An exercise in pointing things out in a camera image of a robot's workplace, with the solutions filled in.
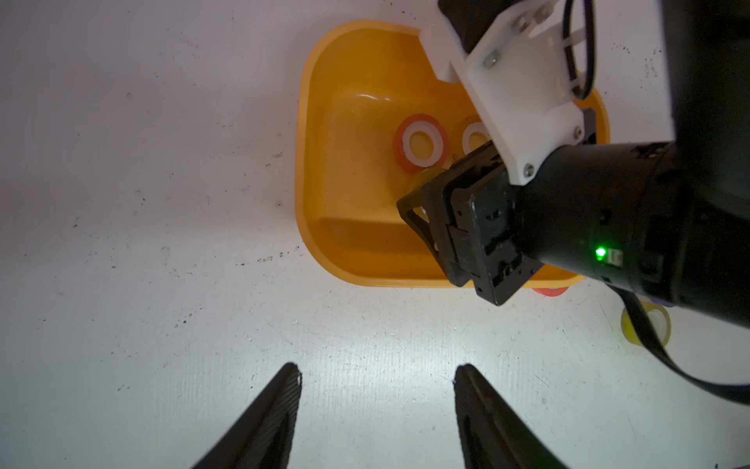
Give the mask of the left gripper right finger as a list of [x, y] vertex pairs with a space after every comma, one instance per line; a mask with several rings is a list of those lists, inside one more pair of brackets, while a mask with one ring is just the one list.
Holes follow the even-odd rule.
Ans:
[[455, 410], [467, 468], [564, 468], [473, 365], [457, 367]]

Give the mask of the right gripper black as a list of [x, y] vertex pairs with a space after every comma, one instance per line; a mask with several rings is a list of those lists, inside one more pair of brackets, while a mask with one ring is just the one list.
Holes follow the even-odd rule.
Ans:
[[518, 201], [519, 188], [488, 142], [396, 207], [452, 285], [472, 283], [478, 297], [500, 306], [542, 267], [521, 251]]

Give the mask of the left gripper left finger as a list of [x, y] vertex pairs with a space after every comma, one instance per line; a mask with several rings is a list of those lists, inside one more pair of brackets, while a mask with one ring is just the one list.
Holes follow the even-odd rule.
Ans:
[[286, 468], [303, 389], [302, 373], [285, 363], [196, 468]]

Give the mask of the orange tape roll top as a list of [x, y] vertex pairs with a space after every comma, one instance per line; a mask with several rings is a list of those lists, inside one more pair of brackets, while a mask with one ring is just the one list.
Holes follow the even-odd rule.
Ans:
[[455, 131], [455, 136], [456, 154], [459, 158], [468, 156], [491, 140], [486, 125], [478, 115], [471, 115], [463, 119]]

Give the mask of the yellow plastic storage box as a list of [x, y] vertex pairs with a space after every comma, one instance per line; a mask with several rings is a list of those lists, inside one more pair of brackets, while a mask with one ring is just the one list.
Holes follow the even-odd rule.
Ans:
[[[446, 287], [426, 244], [402, 220], [398, 201], [423, 182], [407, 174], [393, 138], [410, 115], [435, 117], [446, 131], [447, 160], [459, 161], [455, 131], [478, 115], [459, 83], [437, 79], [421, 30], [384, 21], [334, 29], [310, 54], [301, 87], [295, 173], [297, 224], [316, 261], [339, 279], [365, 286]], [[583, 142], [611, 140], [596, 92], [575, 98]]]

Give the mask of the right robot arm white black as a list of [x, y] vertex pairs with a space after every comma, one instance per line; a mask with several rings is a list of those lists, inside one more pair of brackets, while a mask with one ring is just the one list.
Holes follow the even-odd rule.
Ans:
[[747, 326], [749, 5], [665, 1], [676, 138], [606, 144], [593, 92], [595, 9], [543, 33], [550, 1], [441, 1], [421, 43], [489, 141], [398, 202], [457, 286], [505, 303], [543, 266]]

